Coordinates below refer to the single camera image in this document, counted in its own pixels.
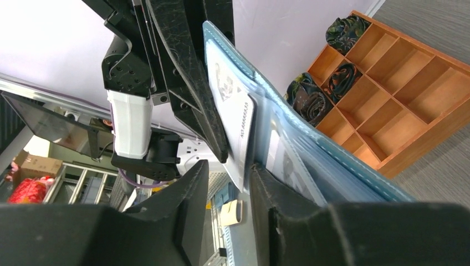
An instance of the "floor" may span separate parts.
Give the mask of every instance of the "floor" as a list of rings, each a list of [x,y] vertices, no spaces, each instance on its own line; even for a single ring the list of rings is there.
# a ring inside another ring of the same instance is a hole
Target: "floor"
[[[470,64],[470,0],[386,0],[374,18]],[[394,181],[420,200],[470,207],[470,125]]]

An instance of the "wooden tray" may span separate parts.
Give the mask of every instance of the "wooden tray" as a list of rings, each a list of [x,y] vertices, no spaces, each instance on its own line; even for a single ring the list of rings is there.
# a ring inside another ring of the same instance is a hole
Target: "wooden tray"
[[[470,122],[470,66],[371,22],[346,56],[326,46],[308,72],[322,88],[342,63],[363,76],[316,127],[393,178]]]

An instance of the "wooden organizer box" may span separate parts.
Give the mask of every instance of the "wooden organizer box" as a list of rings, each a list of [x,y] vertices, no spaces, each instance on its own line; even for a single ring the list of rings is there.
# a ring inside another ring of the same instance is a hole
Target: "wooden organizer box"
[[[393,178],[470,122],[470,66],[371,22],[346,56],[326,46],[308,72],[325,88],[342,63],[363,76],[316,127]]]

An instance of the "monitor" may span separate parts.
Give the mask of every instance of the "monitor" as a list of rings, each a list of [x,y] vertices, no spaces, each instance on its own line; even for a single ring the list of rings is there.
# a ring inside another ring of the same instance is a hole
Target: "monitor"
[[[18,95],[3,92],[7,103],[36,136],[91,158],[99,157],[98,130],[32,103]]]

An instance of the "transparent pouch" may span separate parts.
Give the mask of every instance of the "transparent pouch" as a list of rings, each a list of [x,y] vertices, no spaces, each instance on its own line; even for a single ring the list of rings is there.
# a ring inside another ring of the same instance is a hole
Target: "transparent pouch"
[[[270,146],[273,146],[271,133],[275,131],[279,143],[291,149],[288,159],[294,167],[300,168],[297,171],[304,183],[312,183],[318,189],[320,197],[312,192],[308,194],[319,205],[322,205],[321,197],[326,202],[413,201],[403,190],[304,121],[211,22],[205,22],[203,30],[207,62],[214,56],[211,54],[214,51],[219,52],[218,57],[224,56],[256,105],[252,126],[255,141],[250,147],[253,161],[261,163],[278,179],[288,183],[285,177],[280,177],[280,172],[275,173],[278,171],[275,166],[279,167],[281,163],[279,157],[278,163],[270,162],[273,157],[270,155],[273,153],[270,153]],[[246,178],[244,186],[248,189]],[[302,184],[291,186],[305,194],[305,187],[299,187]]]

